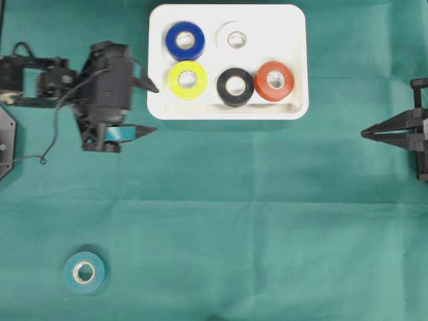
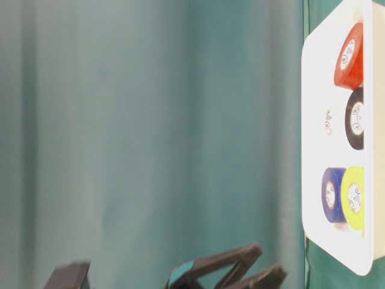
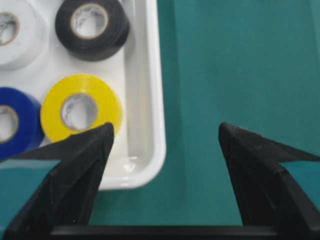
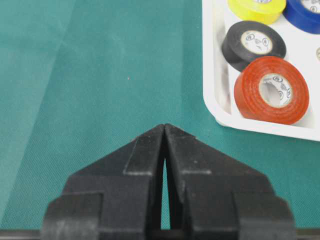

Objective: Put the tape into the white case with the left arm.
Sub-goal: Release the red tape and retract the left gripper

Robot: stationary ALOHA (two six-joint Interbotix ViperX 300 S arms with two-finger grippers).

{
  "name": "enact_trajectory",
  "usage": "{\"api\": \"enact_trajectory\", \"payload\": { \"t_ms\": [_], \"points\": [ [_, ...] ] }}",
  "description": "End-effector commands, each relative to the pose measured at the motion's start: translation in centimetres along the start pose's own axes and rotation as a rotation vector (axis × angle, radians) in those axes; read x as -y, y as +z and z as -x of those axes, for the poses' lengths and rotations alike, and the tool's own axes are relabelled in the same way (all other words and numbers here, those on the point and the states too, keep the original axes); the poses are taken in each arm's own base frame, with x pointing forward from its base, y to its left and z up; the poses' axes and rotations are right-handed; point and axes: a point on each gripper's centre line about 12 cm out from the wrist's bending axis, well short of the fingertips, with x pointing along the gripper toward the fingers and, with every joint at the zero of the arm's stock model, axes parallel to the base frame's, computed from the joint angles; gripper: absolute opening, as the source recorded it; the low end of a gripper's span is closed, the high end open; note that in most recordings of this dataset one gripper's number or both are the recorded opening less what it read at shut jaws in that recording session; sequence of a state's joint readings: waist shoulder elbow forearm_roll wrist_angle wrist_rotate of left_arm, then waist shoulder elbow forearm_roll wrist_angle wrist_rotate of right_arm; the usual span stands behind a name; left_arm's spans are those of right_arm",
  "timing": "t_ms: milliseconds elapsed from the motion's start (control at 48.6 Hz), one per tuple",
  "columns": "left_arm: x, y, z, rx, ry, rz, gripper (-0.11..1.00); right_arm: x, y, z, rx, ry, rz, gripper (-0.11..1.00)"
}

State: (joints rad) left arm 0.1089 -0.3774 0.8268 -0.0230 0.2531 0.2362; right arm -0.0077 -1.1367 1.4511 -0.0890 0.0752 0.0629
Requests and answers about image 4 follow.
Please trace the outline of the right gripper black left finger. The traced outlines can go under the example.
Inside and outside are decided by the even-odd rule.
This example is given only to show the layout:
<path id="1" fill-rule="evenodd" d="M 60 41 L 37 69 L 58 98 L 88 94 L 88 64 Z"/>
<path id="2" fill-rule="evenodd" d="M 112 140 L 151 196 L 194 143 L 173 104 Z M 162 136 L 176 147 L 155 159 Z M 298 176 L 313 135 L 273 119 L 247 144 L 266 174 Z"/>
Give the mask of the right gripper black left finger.
<path id="1" fill-rule="evenodd" d="M 43 240 L 145 240 L 161 227 L 164 125 L 70 175 L 47 207 Z"/>

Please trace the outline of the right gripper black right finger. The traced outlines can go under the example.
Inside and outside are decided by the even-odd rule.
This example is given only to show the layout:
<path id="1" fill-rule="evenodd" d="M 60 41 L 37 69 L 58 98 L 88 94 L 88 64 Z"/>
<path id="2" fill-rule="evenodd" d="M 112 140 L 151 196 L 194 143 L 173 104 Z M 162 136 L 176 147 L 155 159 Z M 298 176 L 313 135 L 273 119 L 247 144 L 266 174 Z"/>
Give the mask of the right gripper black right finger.
<path id="1" fill-rule="evenodd" d="M 191 240 L 294 240 L 293 214 L 268 177 L 166 124 L 182 229 Z"/>

